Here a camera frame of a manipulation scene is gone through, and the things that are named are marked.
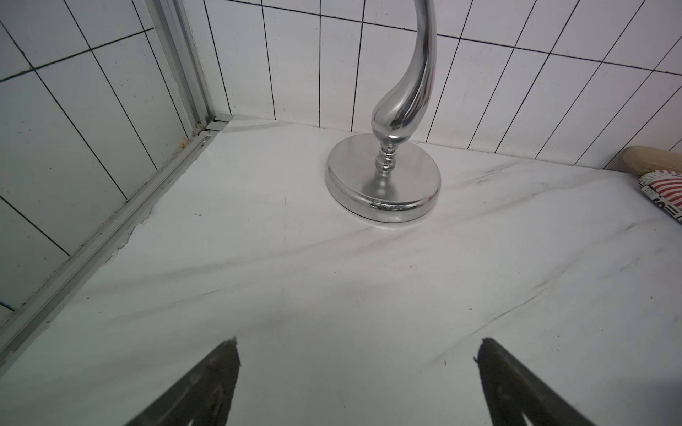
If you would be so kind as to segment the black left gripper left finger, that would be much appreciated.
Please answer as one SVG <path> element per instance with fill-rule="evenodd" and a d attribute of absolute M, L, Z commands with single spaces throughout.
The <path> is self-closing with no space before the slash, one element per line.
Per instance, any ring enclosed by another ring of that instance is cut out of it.
<path fill-rule="evenodd" d="M 128 424 L 227 424 L 240 367 L 233 337 L 220 343 Z"/>

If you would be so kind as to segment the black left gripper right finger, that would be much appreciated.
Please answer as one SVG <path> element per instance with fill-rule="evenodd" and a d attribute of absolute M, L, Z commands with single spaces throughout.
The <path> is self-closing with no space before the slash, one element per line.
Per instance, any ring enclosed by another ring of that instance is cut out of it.
<path fill-rule="evenodd" d="M 482 340 L 476 363 L 492 424 L 592 424 L 495 339 Z"/>

